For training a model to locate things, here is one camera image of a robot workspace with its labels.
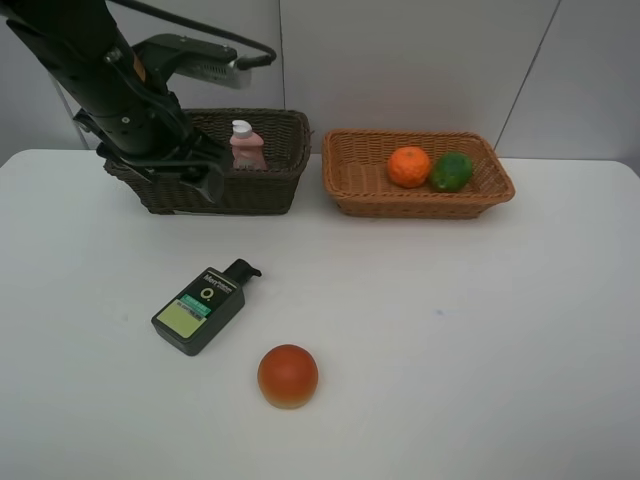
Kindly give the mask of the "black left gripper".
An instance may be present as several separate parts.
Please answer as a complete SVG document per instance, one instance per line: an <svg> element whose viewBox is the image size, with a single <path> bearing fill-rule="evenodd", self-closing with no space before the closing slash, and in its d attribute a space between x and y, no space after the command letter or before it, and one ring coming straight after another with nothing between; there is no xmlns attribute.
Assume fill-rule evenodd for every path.
<svg viewBox="0 0 640 480"><path fill-rule="evenodd" d="M176 179L210 203L224 192L229 148L196 128L166 84L130 59L75 61L74 120L99 137L98 154L144 179Z"/></svg>

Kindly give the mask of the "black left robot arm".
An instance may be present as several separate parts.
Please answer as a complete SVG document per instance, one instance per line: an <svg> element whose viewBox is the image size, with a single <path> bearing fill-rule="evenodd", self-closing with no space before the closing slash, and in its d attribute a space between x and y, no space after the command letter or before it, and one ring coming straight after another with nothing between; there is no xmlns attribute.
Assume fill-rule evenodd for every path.
<svg viewBox="0 0 640 480"><path fill-rule="evenodd" d="M103 1L4 1L7 26L79 104L74 121L97 154L143 179L176 180L217 202L233 156L197 129L167 87L185 63L221 61L219 46L176 35L130 45Z"/></svg>

